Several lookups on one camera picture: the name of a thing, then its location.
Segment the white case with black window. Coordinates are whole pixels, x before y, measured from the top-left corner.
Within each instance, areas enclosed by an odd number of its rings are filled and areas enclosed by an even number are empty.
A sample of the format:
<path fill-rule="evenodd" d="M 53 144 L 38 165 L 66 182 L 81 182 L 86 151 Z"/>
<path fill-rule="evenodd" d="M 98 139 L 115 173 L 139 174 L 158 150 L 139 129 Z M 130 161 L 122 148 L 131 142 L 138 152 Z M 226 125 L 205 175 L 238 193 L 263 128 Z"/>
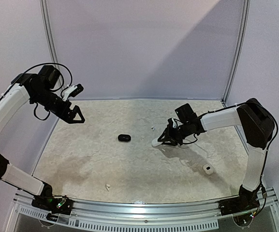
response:
<path fill-rule="evenodd" d="M 209 164 L 205 164 L 203 170 L 206 175 L 212 175 L 214 173 L 214 169 Z"/>

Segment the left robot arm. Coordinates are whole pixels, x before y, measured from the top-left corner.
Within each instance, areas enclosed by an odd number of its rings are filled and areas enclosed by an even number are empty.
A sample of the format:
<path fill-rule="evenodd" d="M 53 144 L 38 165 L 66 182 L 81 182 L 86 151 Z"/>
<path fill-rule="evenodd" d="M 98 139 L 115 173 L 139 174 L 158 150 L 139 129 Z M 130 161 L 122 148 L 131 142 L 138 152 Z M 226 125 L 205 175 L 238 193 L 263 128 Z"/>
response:
<path fill-rule="evenodd" d="M 51 115 L 68 124 L 85 122 L 79 106 L 71 107 L 70 97 L 83 91 L 81 84 L 69 84 L 57 95 L 55 85 L 63 75 L 53 62 L 41 63 L 38 73 L 25 71 L 19 74 L 0 97 L 0 144 L 10 138 L 9 122 L 26 103 L 41 105 Z M 56 206 L 52 187 L 15 167 L 0 153 L 0 181 L 24 190 L 35 196 L 46 210 Z"/>

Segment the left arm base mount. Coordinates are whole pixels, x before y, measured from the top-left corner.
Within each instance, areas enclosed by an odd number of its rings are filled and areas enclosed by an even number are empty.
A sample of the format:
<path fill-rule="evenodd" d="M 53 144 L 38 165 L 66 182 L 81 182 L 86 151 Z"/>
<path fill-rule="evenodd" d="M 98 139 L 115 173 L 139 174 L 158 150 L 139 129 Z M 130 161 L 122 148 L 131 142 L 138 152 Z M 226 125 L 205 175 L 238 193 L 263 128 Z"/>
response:
<path fill-rule="evenodd" d="M 50 211 L 52 214 L 70 215 L 74 201 L 65 196 L 35 196 L 31 205 L 33 207 Z"/>

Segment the black oval charging case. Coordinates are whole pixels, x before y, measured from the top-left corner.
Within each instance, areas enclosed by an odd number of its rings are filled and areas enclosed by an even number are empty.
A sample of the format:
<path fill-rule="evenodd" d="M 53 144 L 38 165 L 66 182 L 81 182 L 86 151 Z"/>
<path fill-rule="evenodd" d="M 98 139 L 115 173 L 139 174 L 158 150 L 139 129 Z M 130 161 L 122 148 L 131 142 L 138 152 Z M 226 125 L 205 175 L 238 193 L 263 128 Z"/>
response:
<path fill-rule="evenodd" d="M 131 141 L 131 136 L 128 134 L 120 134 L 117 138 L 120 142 L 130 142 Z"/>

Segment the white oval charging case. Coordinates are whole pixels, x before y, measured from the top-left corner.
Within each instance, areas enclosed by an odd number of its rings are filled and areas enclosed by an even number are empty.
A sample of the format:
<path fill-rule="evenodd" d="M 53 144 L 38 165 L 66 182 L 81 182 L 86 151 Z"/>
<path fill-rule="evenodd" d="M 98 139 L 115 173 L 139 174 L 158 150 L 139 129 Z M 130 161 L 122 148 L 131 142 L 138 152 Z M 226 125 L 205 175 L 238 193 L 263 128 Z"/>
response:
<path fill-rule="evenodd" d="M 157 147 L 157 146 L 160 146 L 162 144 L 163 144 L 163 142 L 158 141 L 158 138 L 153 139 L 152 142 L 151 142 L 151 145 L 153 147 Z"/>

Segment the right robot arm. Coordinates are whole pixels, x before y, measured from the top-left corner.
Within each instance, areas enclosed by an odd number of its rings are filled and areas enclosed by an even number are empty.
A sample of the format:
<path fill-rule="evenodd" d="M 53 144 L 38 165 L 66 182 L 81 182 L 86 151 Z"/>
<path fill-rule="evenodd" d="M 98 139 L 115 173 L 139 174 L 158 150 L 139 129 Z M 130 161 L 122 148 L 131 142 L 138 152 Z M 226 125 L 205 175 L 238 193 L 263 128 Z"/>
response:
<path fill-rule="evenodd" d="M 189 136 L 198 136 L 208 131 L 233 127 L 248 156 L 246 173 L 239 188 L 235 207 L 246 210 L 256 201 L 262 185 L 268 150 L 278 133 L 272 114 L 256 98 L 245 102 L 208 111 L 197 115 L 186 103 L 175 110 L 177 119 L 170 118 L 161 136 L 152 141 L 152 146 L 185 145 Z"/>

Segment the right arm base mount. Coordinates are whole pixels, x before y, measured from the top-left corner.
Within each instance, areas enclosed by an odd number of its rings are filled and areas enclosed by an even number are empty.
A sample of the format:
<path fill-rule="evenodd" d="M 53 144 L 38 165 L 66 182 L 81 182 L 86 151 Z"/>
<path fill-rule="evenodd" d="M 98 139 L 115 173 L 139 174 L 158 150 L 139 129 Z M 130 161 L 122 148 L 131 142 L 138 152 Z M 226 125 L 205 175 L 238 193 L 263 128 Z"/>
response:
<path fill-rule="evenodd" d="M 240 189 L 237 197 L 218 201 L 218 208 L 222 216 L 250 211 L 259 206 L 257 192 L 245 189 Z"/>

